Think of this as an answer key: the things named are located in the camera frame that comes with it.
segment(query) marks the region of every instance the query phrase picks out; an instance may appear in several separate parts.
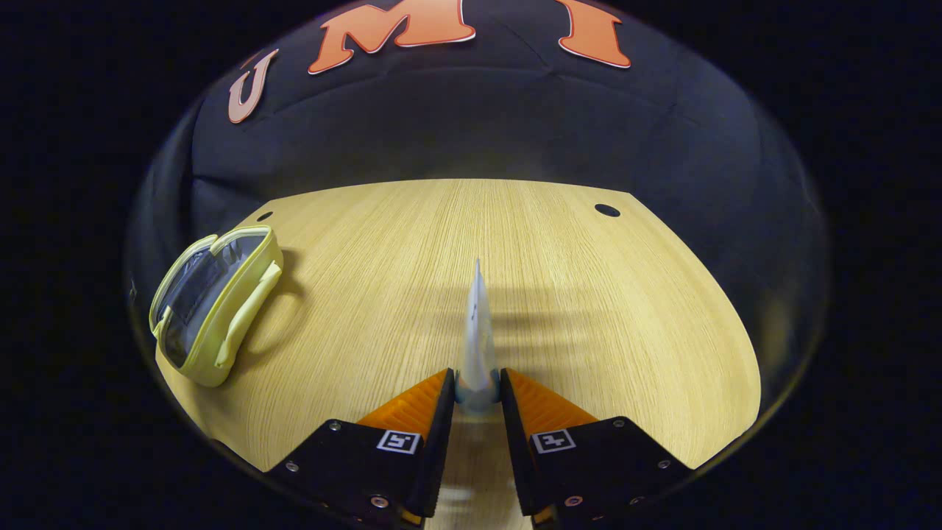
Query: white object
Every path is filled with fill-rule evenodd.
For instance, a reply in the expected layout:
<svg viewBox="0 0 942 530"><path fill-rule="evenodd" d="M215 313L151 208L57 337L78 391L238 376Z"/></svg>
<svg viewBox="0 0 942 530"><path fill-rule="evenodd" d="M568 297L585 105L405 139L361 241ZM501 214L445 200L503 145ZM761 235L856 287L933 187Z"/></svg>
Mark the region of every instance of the white object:
<svg viewBox="0 0 942 530"><path fill-rule="evenodd" d="M484 277L480 274L480 259L477 259L474 281L468 292L464 359L461 369L458 370L455 401L464 412L487 413L498 401L498 381L491 308L487 301L487 290L484 288Z"/></svg>

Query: orange letter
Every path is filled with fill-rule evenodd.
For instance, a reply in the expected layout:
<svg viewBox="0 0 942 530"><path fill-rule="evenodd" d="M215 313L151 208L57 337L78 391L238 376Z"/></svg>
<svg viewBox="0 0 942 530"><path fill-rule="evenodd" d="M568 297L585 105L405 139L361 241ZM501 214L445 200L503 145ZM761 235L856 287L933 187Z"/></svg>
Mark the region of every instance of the orange letter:
<svg viewBox="0 0 942 530"><path fill-rule="evenodd" d="M475 35L474 28L464 23L462 0L402 0L388 11L360 6L321 26L327 29L327 35L308 74L317 75L350 60L353 51L344 45L348 35L368 54L380 51L393 30L407 18L406 30L396 37L399 46L468 41Z"/></svg>
<svg viewBox="0 0 942 530"><path fill-rule="evenodd" d="M252 111L255 110L255 106L258 105L258 100L262 97L262 89L265 87L265 72L268 71L268 64L271 62L271 58L275 57L277 53L278 50L275 50L255 63L255 79L252 80L252 93L249 94L249 99L245 100L245 103L241 101L242 85L245 84L245 79L249 76L249 72L246 72L239 79L236 79L233 86L229 88L230 122L238 124L248 118L249 114L252 114Z"/></svg>
<svg viewBox="0 0 942 530"><path fill-rule="evenodd" d="M569 53L599 62L627 68L631 61L618 48L615 16L577 0L556 0L569 9L569 37L560 39L560 46Z"/></svg>

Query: yellow bag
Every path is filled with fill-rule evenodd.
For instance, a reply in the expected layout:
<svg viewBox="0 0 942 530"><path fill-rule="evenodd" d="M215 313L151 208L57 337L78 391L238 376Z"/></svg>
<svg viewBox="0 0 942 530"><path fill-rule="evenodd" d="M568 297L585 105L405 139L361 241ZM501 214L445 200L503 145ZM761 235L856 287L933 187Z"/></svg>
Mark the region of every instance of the yellow bag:
<svg viewBox="0 0 942 530"><path fill-rule="evenodd" d="M229 376L239 344L283 265L275 233L263 224L191 244L151 303L157 349L179 373L217 387Z"/></svg>

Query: letter m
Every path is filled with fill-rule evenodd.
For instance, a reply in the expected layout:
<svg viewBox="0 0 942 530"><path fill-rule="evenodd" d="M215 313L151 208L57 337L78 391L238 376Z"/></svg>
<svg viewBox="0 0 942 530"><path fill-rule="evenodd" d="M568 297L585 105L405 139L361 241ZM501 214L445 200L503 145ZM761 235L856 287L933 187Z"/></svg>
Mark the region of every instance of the letter m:
<svg viewBox="0 0 942 530"><path fill-rule="evenodd" d="M405 31L396 37L398 46L468 41L475 36L475 29L464 23L462 0L402 0L388 11L360 6L321 26L327 34L317 60L307 69L308 74L326 72L353 58L353 50L345 46L347 36L368 54L380 51L406 19Z"/></svg>

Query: wooden table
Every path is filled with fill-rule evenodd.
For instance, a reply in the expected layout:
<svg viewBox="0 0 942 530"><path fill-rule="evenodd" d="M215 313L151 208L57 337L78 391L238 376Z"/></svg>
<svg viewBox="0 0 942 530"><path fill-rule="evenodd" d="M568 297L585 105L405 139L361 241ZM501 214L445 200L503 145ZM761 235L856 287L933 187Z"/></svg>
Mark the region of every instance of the wooden table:
<svg viewBox="0 0 942 530"><path fill-rule="evenodd" d="M596 204L617 208L610 217ZM759 372L735 309L693 252L629 193L436 179L276 199L284 274L218 388L157 352L187 414L262 472L329 418L356 422L460 368L480 258L497 362L596 418L625 415L696 468L756 419ZM427 528L530 528L503 418L456 408Z"/></svg>

